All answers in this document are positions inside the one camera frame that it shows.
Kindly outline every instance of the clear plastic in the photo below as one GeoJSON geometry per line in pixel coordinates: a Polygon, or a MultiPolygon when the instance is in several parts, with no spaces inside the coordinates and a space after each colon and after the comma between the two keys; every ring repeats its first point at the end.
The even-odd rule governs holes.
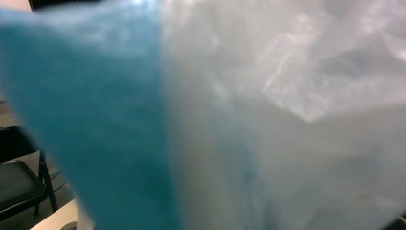
{"type": "Polygon", "coordinates": [[[404,1],[171,0],[187,229],[378,230],[406,210],[404,1]]]}

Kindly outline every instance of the chair leg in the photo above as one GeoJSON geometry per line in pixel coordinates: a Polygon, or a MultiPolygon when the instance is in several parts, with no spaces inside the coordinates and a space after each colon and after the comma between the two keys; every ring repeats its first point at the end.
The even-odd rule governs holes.
{"type": "Polygon", "coordinates": [[[48,197],[51,201],[52,210],[55,212],[57,210],[57,205],[56,205],[56,199],[55,199],[55,194],[54,194],[54,188],[52,187],[51,178],[48,173],[47,163],[42,162],[41,164],[43,164],[42,170],[44,171],[43,176],[44,176],[44,181],[45,181],[45,187],[47,188],[47,191],[48,191],[48,197]]]}
{"type": "MultiPolygon", "coordinates": [[[[42,152],[39,155],[39,166],[38,166],[38,179],[42,183],[42,181],[44,179],[44,172],[42,170],[43,167],[41,165],[41,162],[45,162],[45,156],[43,155],[42,152]]],[[[34,210],[35,215],[38,215],[38,213],[39,213],[39,205],[40,205],[40,203],[35,205],[35,210],[34,210]]]]}

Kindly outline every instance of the chair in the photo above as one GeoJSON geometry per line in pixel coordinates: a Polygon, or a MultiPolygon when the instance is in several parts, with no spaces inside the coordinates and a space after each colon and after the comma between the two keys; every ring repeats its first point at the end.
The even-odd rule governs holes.
{"type": "Polygon", "coordinates": [[[38,176],[21,161],[11,161],[38,151],[19,126],[0,127],[0,220],[35,206],[47,199],[57,210],[54,190],[48,173],[44,151],[40,152],[38,176]]]}

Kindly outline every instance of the plastic bag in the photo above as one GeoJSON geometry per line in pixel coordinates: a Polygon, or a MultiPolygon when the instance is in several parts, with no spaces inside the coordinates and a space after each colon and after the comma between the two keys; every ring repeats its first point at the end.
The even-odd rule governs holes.
{"type": "Polygon", "coordinates": [[[101,228],[381,229],[406,208],[405,11],[382,0],[3,11],[1,85],[101,228]]]}
{"type": "Polygon", "coordinates": [[[170,1],[186,228],[378,230],[402,214],[405,12],[404,1],[170,1]]]}

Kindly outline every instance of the blue fabric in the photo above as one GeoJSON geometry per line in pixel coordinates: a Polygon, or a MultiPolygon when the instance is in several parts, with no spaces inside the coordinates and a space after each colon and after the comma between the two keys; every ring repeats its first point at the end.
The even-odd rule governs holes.
{"type": "Polygon", "coordinates": [[[180,229],[159,1],[0,11],[0,85],[99,229],[180,229]]]}

